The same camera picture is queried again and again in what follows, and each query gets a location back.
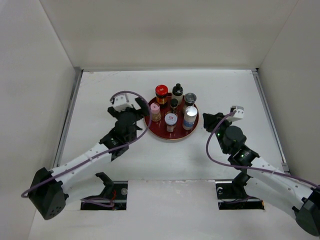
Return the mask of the clear cap pepper grinder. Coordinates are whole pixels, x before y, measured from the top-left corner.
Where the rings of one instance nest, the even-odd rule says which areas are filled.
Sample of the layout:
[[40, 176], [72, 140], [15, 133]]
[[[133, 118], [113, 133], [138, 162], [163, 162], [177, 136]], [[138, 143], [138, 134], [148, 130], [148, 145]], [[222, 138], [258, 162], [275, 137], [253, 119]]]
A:
[[196, 100], [197, 100], [197, 96], [194, 93], [192, 92], [186, 93], [184, 95], [184, 105], [182, 108], [182, 112], [184, 113], [187, 107], [194, 106]]

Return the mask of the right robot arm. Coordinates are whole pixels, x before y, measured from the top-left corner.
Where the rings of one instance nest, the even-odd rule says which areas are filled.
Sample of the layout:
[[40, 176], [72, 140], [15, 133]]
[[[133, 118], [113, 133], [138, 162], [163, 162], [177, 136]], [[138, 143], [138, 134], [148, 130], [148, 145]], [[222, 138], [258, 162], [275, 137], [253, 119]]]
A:
[[204, 113], [202, 116], [204, 129], [216, 136], [221, 151], [228, 155], [225, 166], [240, 172], [233, 180], [233, 194], [238, 198], [249, 195], [266, 201], [292, 217], [305, 232], [319, 237], [320, 186], [284, 173], [246, 146], [243, 131], [232, 124], [242, 119], [235, 108], [228, 114]]

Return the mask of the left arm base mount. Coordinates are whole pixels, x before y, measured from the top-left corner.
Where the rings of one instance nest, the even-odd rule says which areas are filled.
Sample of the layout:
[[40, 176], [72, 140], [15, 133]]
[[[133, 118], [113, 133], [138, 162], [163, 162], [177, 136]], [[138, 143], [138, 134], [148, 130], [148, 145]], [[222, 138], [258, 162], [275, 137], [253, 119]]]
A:
[[128, 181], [113, 181], [105, 173], [95, 174], [103, 183], [99, 194], [81, 201], [82, 211], [125, 211], [127, 209]]

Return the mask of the blue label silver cap bottle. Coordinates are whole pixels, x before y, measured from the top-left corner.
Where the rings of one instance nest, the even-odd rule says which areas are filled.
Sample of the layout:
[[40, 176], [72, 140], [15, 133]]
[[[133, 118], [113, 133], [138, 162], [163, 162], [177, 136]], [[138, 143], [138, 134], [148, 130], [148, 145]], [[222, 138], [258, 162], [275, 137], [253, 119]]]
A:
[[185, 130], [191, 130], [198, 116], [198, 109], [194, 106], [188, 106], [184, 111], [182, 127]]

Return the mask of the red lid sauce jar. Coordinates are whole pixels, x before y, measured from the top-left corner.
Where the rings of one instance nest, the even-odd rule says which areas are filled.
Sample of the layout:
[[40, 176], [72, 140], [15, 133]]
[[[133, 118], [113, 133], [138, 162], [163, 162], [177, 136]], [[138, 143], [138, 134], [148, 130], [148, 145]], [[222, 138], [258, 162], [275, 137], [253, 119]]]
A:
[[168, 102], [168, 87], [166, 85], [160, 84], [155, 88], [156, 102], [161, 108], [167, 106]]

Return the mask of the black lid spice bottle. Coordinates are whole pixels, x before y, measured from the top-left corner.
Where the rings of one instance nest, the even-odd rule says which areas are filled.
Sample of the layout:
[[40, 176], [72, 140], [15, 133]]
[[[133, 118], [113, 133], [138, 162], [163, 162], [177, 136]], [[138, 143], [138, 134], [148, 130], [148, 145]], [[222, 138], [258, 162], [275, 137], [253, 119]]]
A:
[[172, 98], [170, 101], [170, 112], [172, 114], [177, 115], [177, 107], [178, 107], [178, 100], [176, 98]]

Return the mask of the dark jar white lid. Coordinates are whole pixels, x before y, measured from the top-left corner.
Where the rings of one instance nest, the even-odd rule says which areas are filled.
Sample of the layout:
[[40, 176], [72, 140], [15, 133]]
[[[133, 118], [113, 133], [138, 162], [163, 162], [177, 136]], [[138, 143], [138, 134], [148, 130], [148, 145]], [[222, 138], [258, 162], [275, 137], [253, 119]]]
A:
[[166, 131], [172, 133], [175, 130], [175, 126], [178, 121], [178, 117], [174, 113], [168, 113], [164, 117], [164, 121], [166, 124]]

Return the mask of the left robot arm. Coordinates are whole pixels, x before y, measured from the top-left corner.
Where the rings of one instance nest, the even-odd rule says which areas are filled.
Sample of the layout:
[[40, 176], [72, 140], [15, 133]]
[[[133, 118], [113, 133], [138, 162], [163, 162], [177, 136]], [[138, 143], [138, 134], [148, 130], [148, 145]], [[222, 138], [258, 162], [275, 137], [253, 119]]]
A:
[[113, 96], [107, 111], [116, 122], [98, 143], [64, 165], [50, 170], [42, 167], [34, 174], [29, 189], [21, 196], [32, 202], [44, 220], [56, 217], [72, 202], [92, 203], [112, 195], [114, 182], [103, 172], [103, 166], [140, 139], [137, 122], [150, 115], [150, 107], [142, 96], [134, 100], [138, 109], [129, 103], [125, 92]]

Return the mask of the pink lid spice bottle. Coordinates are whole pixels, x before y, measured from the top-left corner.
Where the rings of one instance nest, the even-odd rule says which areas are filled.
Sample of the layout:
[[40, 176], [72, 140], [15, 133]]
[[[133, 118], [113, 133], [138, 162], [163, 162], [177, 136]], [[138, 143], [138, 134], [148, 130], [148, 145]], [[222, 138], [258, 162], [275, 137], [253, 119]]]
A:
[[160, 105], [156, 102], [153, 102], [150, 105], [150, 111], [151, 111], [151, 119], [153, 122], [159, 122], [162, 118], [161, 115], [161, 109], [160, 109]]

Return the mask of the black knob salt grinder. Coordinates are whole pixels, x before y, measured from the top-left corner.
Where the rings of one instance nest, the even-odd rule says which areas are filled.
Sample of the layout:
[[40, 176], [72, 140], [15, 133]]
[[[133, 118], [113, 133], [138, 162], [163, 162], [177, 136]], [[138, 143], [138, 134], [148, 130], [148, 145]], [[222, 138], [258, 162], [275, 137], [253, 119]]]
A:
[[176, 99], [178, 101], [178, 105], [181, 104], [183, 100], [183, 94], [184, 94], [184, 89], [181, 86], [180, 83], [177, 83], [173, 88], [171, 92], [171, 98]]

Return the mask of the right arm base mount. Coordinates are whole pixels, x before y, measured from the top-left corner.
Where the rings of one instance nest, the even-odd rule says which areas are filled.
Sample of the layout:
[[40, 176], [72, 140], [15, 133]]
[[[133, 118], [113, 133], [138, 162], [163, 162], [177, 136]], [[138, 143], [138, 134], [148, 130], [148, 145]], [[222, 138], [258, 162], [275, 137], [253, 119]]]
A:
[[247, 195], [244, 186], [250, 177], [240, 172], [234, 179], [215, 182], [219, 210], [264, 210], [264, 202]]

